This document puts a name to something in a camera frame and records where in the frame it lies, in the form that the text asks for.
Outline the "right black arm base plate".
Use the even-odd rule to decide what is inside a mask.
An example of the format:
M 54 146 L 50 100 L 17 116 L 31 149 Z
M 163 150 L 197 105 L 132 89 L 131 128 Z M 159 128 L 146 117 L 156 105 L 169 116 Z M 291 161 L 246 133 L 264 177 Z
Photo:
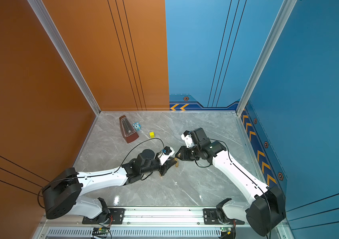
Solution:
M 244 225 L 244 221 L 229 219 L 221 209 L 203 209 L 203 220 L 205 225 Z

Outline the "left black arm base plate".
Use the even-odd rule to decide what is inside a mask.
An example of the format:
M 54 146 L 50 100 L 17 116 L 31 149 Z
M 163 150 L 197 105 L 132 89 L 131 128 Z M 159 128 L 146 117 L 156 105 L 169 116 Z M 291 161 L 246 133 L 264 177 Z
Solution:
M 111 208 L 109 209 L 109 212 L 102 212 L 94 219 L 84 217 L 82 220 L 82 224 L 121 225 L 123 223 L 124 215 L 124 208 Z

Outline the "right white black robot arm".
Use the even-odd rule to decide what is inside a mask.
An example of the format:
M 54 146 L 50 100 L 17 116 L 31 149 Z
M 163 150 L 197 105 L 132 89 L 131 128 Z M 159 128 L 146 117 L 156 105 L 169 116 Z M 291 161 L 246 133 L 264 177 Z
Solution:
M 286 197 L 282 190 L 253 176 L 234 159 L 225 142 L 209 138 L 201 127 L 185 131 L 181 139 L 185 145 L 176 153 L 179 160 L 206 160 L 230 179 L 246 198 L 247 202 L 242 206 L 229 204 L 228 198 L 216 206 L 222 223 L 247 222 L 258 235 L 265 237 L 286 219 Z

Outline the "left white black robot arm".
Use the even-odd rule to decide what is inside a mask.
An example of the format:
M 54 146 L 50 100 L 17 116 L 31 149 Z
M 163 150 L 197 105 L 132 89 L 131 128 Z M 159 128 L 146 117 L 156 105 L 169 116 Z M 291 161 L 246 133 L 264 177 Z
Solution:
M 41 190 L 46 218 L 78 215 L 95 223 L 105 222 L 110 215 L 105 200 L 86 197 L 87 193 L 143 181 L 154 172 L 163 176 L 176 164 L 173 155 L 173 148 L 166 146 L 159 153 L 145 149 L 136 158 L 114 169 L 78 172 L 73 167 L 68 168 Z

